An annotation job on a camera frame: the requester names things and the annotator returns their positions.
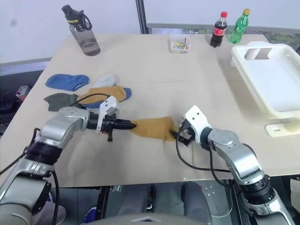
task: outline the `red label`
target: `red label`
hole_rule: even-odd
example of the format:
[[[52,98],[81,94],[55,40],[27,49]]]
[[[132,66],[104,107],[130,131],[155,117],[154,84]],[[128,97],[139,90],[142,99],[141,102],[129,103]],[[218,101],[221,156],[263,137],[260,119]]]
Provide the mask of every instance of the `red label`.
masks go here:
[[[214,28],[214,34],[217,36],[223,36],[225,34],[226,29]]]

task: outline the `wall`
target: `wall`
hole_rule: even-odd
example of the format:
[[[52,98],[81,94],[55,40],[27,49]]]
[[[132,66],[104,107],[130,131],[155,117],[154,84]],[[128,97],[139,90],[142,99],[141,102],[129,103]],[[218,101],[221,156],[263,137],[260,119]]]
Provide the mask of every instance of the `wall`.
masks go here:
[[[253,28],[300,31],[299,0],[144,0],[144,7],[147,27],[178,28],[174,27],[176,24],[182,28],[184,24],[212,27],[221,11],[228,12],[228,25],[234,25],[243,10],[249,8],[249,26]]]
[[[140,33],[135,0],[1,0],[0,63],[52,57],[71,35],[66,4],[84,10],[94,33]]]

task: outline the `red bottle cap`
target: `red bottle cap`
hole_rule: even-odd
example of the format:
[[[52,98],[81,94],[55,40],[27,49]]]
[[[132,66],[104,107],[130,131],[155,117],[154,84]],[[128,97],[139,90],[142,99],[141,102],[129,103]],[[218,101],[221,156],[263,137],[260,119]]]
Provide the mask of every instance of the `red bottle cap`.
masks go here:
[[[222,17],[222,18],[226,18],[226,17],[227,17],[227,14],[228,14],[227,12],[223,11],[223,12],[221,13],[221,17]]]

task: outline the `white sock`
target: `white sock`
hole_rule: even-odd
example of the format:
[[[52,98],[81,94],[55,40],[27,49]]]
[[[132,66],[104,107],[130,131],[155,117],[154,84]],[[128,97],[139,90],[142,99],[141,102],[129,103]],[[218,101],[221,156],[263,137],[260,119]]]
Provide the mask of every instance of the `white sock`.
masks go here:
[[[92,88],[111,87],[115,83],[113,75],[106,74],[100,77],[92,86]]]

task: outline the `gray water bottle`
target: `gray water bottle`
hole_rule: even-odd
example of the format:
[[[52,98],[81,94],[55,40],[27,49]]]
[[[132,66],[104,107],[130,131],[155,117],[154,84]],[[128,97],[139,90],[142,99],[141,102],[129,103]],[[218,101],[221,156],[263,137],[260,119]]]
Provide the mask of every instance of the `gray water bottle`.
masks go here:
[[[94,33],[92,32],[92,24],[83,10],[73,10],[69,5],[61,8],[65,13],[69,28],[84,54],[89,56],[97,55],[100,47],[97,43]]]

